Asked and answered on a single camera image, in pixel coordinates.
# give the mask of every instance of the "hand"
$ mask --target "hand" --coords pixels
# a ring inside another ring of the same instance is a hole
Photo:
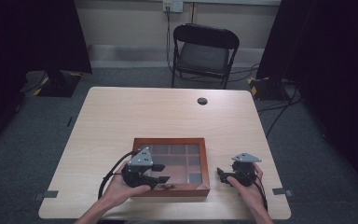
[[[98,220],[110,209],[121,205],[126,202],[130,196],[142,194],[150,187],[148,185],[138,186],[131,188],[124,182],[121,170],[126,162],[123,162],[120,168],[118,168],[117,175],[113,175],[109,185],[106,188],[103,196],[75,223],[97,223]]]
[[[263,172],[260,170],[260,167],[258,167],[256,163],[253,163],[253,166],[255,168],[255,174],[257,175],[255,183],[261,187]],[[228,176],[227,181],[232,185],[232,187],[238,190],[241,199],[246,204],[246,206],[249,207],[251,213],[255,217],[256,223],[273,223],[269,213],[264,207],[263,197],[261,196],[260,190],[255,184],[252,184],[249,187],[245,187],[232,176]]]

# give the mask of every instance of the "stand base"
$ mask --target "stand base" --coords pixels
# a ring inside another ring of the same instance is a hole
[[[66,84],[60,88],[56,88],[52,85],[50,80],[47,78],[43,82],[41,87],[34,92],[35,96],[47,96],[47,97],[72,97],[77,83],[81,79],[81,75],[77,73],[62,73],[65,78]]]
[[[248,78],[252,95],[256,100],[260,101],[288,101],[286,89],[281,82],[272,81],[270,79],[254,79]]]

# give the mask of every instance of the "light wood tabletop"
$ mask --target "light wood tabletop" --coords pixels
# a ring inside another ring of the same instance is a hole
[[[207,99],[199,105],[198,99]],[[75,127],[45,198],[42,218],[78,218],[96,202],[107,172],[127,152],[134,138],[205,139],[211,190],[206,198],[135,197],[110,210],[103,219],[219,220],[250,219],[237,191],[220,182],[219,167],[232,172],[232,157],[246,152],[262,161],[263,186],[273,219],[291,211],[269,150],[252,95],[248,91],[94,87]]]

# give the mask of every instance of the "chair seat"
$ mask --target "chair seat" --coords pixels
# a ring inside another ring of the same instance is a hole
[[[185,43],[177,61],[178,68],[224,75],[229,50]]]

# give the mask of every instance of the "brown wooden tray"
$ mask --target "brown wooden tray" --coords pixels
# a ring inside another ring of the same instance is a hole
[[[204,138],[135,138],[132,150],[149,147],[153,163],[165,165],[154,177],[170,176],[165,184],[141,197],[206,197],[210,190]]]

